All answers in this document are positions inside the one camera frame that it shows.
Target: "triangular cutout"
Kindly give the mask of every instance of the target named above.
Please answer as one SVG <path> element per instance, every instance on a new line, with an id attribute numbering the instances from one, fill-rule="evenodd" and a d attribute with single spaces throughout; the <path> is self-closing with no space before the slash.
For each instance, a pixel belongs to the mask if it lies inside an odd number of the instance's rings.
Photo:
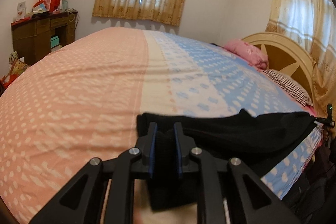
<path id="1" fill-rule="evenodd" d="M 243 180 L 254 210 L 258 210 L 271 204 L 270 198 L 248 175 L 244 175 Z"/>
<path id="2" fill-rule="evenodd" d="M 88 175 L 83 175 L 59 201 L 61 205 L 76 210 L 79 206 Z"/>

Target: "bed sheet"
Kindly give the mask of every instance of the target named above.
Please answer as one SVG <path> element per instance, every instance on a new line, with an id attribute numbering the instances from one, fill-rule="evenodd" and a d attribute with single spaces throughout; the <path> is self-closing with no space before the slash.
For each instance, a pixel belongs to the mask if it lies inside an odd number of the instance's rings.
<path id="1" fill-rule="evenodd" d="M 0 195 L 20 223 L 92 157 L 117 157 L 143 112 L 227 117 L 302 108 L 246 61 L 192 39 L 108 28 L 53 52 L 0 98 Z M 316 128 L 263 182 L 282 198 L 321 140 Z M 153 213 L 135 186 L 135 223 L 195 223 L 196 206 Z"/>

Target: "pink pillow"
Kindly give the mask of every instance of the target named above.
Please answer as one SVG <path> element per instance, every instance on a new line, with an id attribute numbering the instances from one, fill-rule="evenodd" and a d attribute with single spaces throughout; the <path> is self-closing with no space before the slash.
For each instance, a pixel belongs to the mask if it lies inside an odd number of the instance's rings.
<path id="1" fill-rule="evenodd" d="M 237 54 L 245 59 L 249 64 L 259 69 L 266 69 L 268 66 L 268 56 L 257 47 L 239 39 L 230 40 L 224 49 Z"/>

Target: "blue polka dot fabric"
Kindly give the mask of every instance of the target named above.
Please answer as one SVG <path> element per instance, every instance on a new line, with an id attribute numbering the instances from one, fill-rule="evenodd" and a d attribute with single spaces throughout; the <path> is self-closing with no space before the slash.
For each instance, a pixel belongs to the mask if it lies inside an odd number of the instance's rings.
<path id="1" fill-rule="evenodd" d="M 169 68 L 178 115 L 227 117 L 246 109 L 252 116 L 302 111 L 283 90 L 248 63 L 220 47 L 173 34 L 151 31 Z M 321 127 L 262 181 L 282 199 L 321 141 Z"/>

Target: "teal box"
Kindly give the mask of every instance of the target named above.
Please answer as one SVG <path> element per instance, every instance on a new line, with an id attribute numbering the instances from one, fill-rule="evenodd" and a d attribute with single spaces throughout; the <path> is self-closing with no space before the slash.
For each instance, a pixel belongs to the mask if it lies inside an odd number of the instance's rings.
<path id="1" fill-rule="evenodd" d="M 58 46 L 59 45 L 59 37 L 53 37 L 50 40 L 50 45 L 51 45 L 51 48 Z"/>

